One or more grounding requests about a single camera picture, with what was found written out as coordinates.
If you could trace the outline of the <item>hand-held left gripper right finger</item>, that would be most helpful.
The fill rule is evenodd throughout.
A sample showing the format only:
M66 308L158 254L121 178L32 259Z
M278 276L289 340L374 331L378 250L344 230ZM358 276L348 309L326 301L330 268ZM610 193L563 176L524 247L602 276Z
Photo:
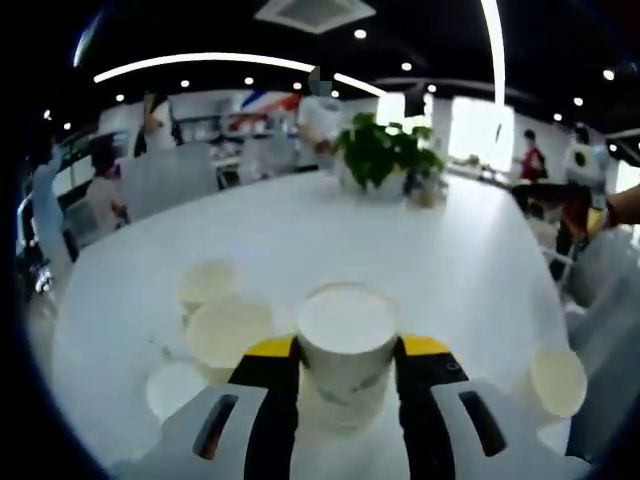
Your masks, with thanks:
M449 348L403 335L394 346L399 422L413 479L582 479L583 459L545 445L508 395L471 380Z

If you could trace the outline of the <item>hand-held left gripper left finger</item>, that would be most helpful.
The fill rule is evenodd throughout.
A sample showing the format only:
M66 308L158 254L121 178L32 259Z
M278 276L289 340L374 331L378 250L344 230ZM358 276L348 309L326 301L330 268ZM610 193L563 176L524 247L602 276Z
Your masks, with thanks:
M164 421L151 450L113 479L288 479L296 429L300 345L293 335L249 348L225 384Z

